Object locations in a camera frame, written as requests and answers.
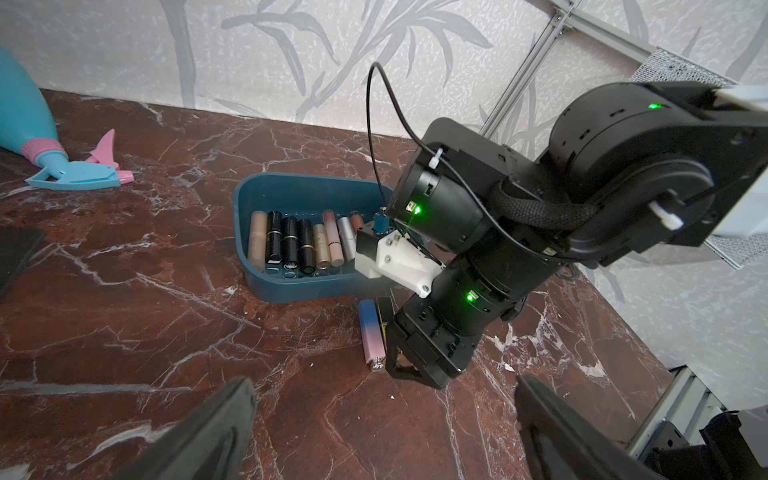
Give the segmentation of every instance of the blue spray bottle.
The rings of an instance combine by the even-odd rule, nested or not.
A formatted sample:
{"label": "blue spray bottle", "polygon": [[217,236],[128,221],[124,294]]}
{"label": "blue spray bottle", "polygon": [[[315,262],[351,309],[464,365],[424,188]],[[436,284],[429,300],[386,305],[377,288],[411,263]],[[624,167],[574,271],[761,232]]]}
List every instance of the blue spray bottle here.
{"label": "blue spray bottle", "polygon": [[56,123],[40,90],[11,54],[0,48],[0,147],[24,155],[41,168],[27,179],[28,184],[50,190],[93,190],[129,183],[134,175],[114,162],[113,144],[114,130],[110,130],[86,161],[70,162],[58,143]]}

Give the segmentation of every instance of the black cable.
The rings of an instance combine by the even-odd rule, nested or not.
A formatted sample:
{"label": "black cable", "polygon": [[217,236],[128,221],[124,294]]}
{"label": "black cable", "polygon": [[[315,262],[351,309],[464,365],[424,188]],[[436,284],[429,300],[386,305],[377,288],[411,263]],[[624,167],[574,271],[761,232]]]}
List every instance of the black cable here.
{"label": "black cable", "polygon": [[379,193],[382,195],[382,202],[384,203],[383,206],[386,207],[387,201],[386,201],[386,195],[384,195],[384,187],[382,187],[382,181],[379,178],[379,169],[376,168],[376,159],[373,157],[373,136],[371,135],[371,80],[373,79],[373,69],[375,66],[379,67],[379,72],[381,72],[382,78],[384,79],[384,84],[387,87],[387,91],[389,92],[389,96],[394,101],[395,95],[392,93],[392,89],[389,86],[389,80],[387,80],[386,75],[384,75],[384,69],[377,61],[373,62],[373,65],[371,65],[370,70],[368,70],[368,84],[366,85],[366,122],[368,124],[368,150],[371,153],[371,164],[373,165],[373,174],[376,176],[376,183],[379,184]]}
{"label": "black cable", "polygon": [[[395,98],[395,92],[392,91],[392,85],[389,84],[389,79],[386,76],[386,73],[384,73],[384,67],[381,66],[381,64],[377,61],[374,61],[371,64],[371,68],[368,70],[368,84],[366,86],[366,115],[368,120],[368,145],[371,152],[371,163],[373,164],[373,173],[376,175],[376,181],[379,183],[379,190],[381,191],[382,199],[384,200],[384,204],[386,205],[386,197],[384,196],[384,189],[382,188],[381,180],[379,179],[379,173],[376,169],[376,160],[373,158],[373,139],[371,136],[371,80],[373,79],[373,72],[374,70],[378,70],[379,74],[382,77],[382,80],[384,81],[384,87],[386,87],[387,93],[389,94],[389,100],[392,101],[392,106],[395,108],[395,112],[397,113],[397,118],[400,120],[400,123],[402,124],[402,127],[405,128],[406,132],[408,132],[408,135],[413,139],[414,142],[421,148],[422,150],[426,151],[433,157],[437,155],[437,153],[427,147],[427,145],[422,141],[421,138],[419,138],[416,133],[414,133],[413,129],[411,129],[411,126],[408,125],[408,121],[406,121],[405,116],[402,114],[402,110],[400,110],[400,104],[397,103],[397,98]],[[528,248],[527,246],[523,245],[519,240],[514,238],[512,235],[510,235],[507,230],[504,230],[504,228],[498,224],[498,221],[493,217],[493,215],[488,212],[488,209],[485,208],[485,205],[480,201],[480,199],[475,195],[475,192],[472,191],[470,186],[467,184],[467,182],[464,180],[464,178],[458,174],[456,169],[445,161],[445,158],[440,159],[440,163],[445,165],[455,176],[458,178],[458,180],[462,183],[464,188],[469,192],[469,195],[472,197],[472,199],[475,201],[475,203],[480,207],[480,210],[482,210],[482,213],[491,221],[493,226],[498,230],[502,235],[507,237],[507,240],[511,241],[518,247],[522,248],[526,252],[530,253],[531,255],[535,255],[539,258],[542,258],[544,260],[560,260],[564,262],[580,262],[581,260],[575,259],[575,258],[569,258],[569,257],[556,257],[556,256],[550,256],[550,255],[544,255],[543,253],[539,253],[536,250],[532,250],[531,248]]]}

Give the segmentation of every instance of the pink bottle cap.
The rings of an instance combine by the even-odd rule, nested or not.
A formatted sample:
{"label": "pink bottle cap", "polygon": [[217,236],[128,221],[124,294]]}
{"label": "pink bottle cap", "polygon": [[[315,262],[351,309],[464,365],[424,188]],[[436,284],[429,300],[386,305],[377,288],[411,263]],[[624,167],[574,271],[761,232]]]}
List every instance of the pink bottle cap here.
{"label": "pink bottle cap", "polygon": [[35,159],[38,155],[44,154],[47,151],[64,152],[64,147],[53,138],[33,138],[22,145],[22,155],[36,167],[38,165],[35,163]]}

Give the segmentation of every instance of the blue plastic tray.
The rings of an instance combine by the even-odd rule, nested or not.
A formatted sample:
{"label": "blue plastic tray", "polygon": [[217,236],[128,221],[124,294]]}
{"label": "blue plastic tray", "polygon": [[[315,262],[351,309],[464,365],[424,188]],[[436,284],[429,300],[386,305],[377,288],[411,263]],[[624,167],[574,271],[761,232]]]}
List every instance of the blue plastic tray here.
{"label": "blue plastic tray", "polygon": [[[389,196],[392,189],[384,186]],[[237,258],[245,268],[248,287],[259,298],[272,303],[289,303],[326,296],[349,295],[381,291],[392,285],[384,277],[368,279],[348,262],[330,270],[325,276],[283,278],[285,270],[259,272],[247,259],[250,216],[257,210],[278,210],[283,215],[309,218],[313,224],[323,222],[323,211],[333,210],[336,217],[358,210],[365,222],[381,206],[381,194],[376,182],[352,178],[320,177],[296,174],[255,174],[244,178],[235,188],[232,205],[235,222]]]}

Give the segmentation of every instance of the braided cable sleeve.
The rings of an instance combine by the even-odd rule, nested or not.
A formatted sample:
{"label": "braided cable sleeve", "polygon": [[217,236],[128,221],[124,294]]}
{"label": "braided cable sleeve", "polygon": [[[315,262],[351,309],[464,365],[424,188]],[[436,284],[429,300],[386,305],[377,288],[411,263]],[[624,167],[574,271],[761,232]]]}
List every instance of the braided cable sleeve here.
{"label": "braided cable sleeve", "polygon": [[548,204],[508,195],[502,189],[503,180],[491,188],[488,201],[504,218],[545,230],[575,230],[592,218],[600,209],[595,205]]}

